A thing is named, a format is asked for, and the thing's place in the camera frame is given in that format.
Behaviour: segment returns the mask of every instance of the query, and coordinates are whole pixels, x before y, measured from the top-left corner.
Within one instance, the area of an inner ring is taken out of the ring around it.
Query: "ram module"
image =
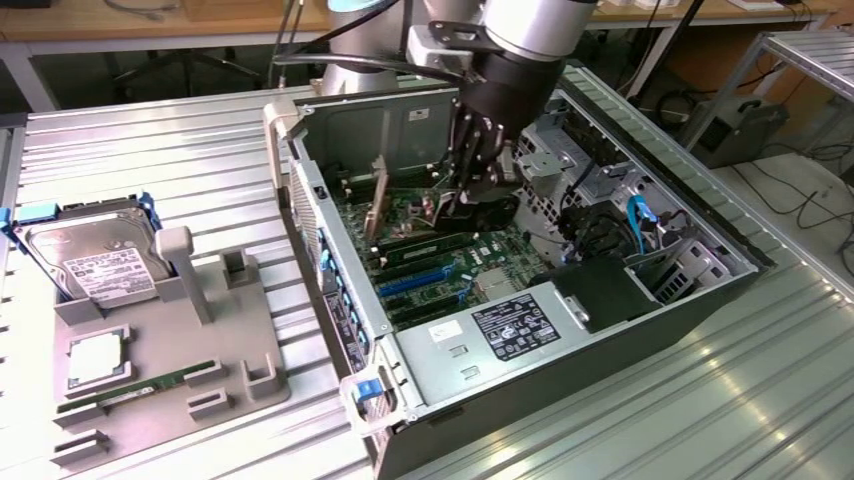
[[[400,248],[388,249],[380,257],[380,266],[383,269],[392,268],[465,248],[473,243],[475,238],[472,233],[455,233],[435,240],[427,240],[425,242],[419,242]]]

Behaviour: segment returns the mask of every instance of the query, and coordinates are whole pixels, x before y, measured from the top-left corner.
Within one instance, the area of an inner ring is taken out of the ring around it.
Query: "power supply label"
[[[472,317],[495,356],[504,362],[560,338],[531,294],[475,312]]]
[[[136,248],[74,258],[64,261],[62,265],[86,296],[96,302],[154,288]]]

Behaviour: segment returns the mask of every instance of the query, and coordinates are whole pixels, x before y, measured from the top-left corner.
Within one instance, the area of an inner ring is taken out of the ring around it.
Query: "circuit board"
[[[385,193],[383,224],[372,240],[364,233],[371,204],[337,200],[337,205],[373,289],[399,330],[489,301],[476,282],[484,272],[503,272],[501,288],[519,291],[548,270],[513,225],[495,232],[436,234],[424,206],[437,202],[441,190],[389,188]]]

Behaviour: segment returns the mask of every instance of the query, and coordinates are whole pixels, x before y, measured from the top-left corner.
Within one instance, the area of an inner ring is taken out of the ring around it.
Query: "blue cable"
[[[643,247],[643,233],[640,232],[639,219],[645,218],[652,223],[657,223],[657,217],[652,213],[652,210],[649,210],[649,206],[645,204],[641,195],[633,195],[628,199],[628,202],[625,202],[625,216],[628,217],[628,226],[637,239],[637,250],[640,255],[643,255],[645,248]]]

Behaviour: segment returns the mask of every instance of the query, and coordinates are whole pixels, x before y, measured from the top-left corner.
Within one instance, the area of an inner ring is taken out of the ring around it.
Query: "ribbed metal table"
[[[568,77],[779,266],[671,349],[408,477],[850,477],[850,289],[795,244],[774,238],[772,225],[597,79],[583,70]],[[309,95],[306,90],[294,93]],[[224,248],[249,248],[262,267],[293,388],[281,405],[78,478],[371,477],[276,219],[260,123],[270,95],[34,115],[26,131],[16,130],[9,139],[9,168],[20,179],[9,177],[4,193],[16,197],[4,200],[69,202],[144,186],[158,199],[165,223],[192,229],[196,262]],[[0,327],[0,477],[41,479],[56,474],[45,438],[58,434],[45,413],[50,294],[25,260],[8,252],[0,310],[0,325],[8,325]]]
[[[786,65],[795,67],[830,88],[836,95],[854,102],[854,32],[848,29],[760,33],[717,91],[701,121],[691,122],[691,128],[681,134],[681,145],[688,149],[693,147],[723,101],[733,94],[744,75],[764,53],[772,54]]]

